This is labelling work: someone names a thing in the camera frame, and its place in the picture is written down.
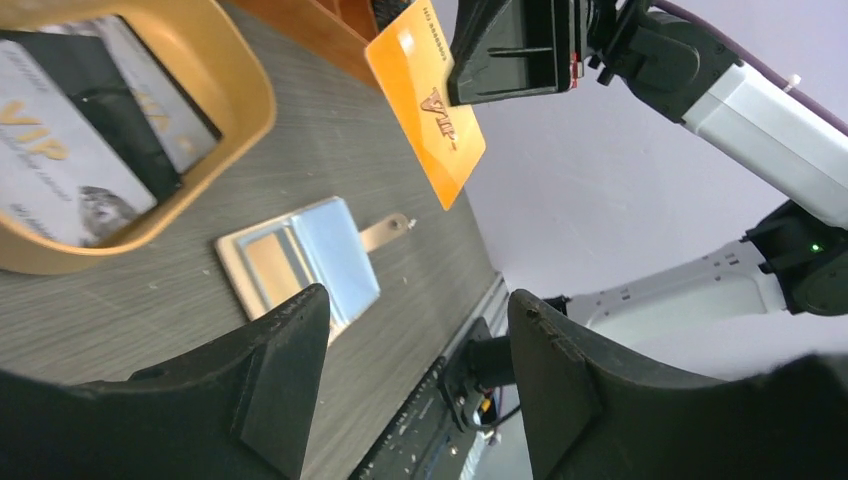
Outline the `orange credit card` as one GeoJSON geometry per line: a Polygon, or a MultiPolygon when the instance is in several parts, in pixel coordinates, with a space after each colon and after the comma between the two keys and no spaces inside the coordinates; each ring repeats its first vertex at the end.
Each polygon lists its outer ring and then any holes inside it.
{"type": "Polygon", "coordinates": [[[284,303],[312,283],[302,255],[286,230],[264,233],[243,249],[248,270],[268,309],[284,303]]]}

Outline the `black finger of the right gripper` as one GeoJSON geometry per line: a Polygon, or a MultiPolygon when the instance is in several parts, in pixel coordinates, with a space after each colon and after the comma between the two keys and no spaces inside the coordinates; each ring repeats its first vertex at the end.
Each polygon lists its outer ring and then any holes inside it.
{"type": "Polygon", "coordinates": [[[453,106],[566,92],[583,76],[587,3],[460,1],[446,88],[453,106]]]}

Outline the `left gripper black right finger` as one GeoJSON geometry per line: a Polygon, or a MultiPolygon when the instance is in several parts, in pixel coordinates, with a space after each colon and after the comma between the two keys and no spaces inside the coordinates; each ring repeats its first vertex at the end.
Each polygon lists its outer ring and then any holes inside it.
{"type": "Polygon", "coordinates": [[[843,479],[847,358],[722,381],[653,360],[525,290],[511,356],[537,479],[843,479]]]}

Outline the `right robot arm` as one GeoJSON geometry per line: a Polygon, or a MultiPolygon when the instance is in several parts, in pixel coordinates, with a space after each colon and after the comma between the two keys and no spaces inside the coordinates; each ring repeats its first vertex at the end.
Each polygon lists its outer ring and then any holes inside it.
{"type": "MultiPolygon", "coordinates": [[[[847,123],[847,1],[673,1],[847,123]]],[[[600,291],[739,238],[785,196],[589,72],[558,95],[475,105],[487,148],[466,183],[511,290],[600,291]]],[[[805,353],[847,353],[847,317],[754,315],[641,341],[639,352],[722,379],[805,353]]]]}

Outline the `silver credit card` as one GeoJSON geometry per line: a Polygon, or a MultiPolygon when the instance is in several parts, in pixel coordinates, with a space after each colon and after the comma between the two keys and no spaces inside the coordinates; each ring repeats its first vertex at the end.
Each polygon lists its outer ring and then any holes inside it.
{"type": "Polygon", "coordinates": [[[156,204],[24,47],[2,41],[2,212],[46,239],[96,247],[156,204]]]}

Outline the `beige leather card holder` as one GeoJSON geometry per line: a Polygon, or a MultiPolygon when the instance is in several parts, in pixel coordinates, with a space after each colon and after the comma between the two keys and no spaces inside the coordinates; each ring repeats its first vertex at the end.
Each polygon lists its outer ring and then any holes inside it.
{"type": "Polygon", "coordinates": [[[215,250],[246,317],[253,321],[272,309],[263,304],[243,249],[261,234],[286,230],[312,275],[311,284],[328,291],[329,340],[334,341],[380,297],[369,254],[407,234],[415,224],[402,213],[392,213],[361,230],[345,200],[332,196],[224,235],[215,241],[215,250]]]}

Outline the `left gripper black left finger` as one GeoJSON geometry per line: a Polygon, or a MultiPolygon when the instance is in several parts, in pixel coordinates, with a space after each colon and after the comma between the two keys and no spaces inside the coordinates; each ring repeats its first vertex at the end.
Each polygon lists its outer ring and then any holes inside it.
{"type": "Polygon", "coordinates": [[[297,479],[329,336],[313,284],[120,382],[1,375],[5,479],[297,479]]]}

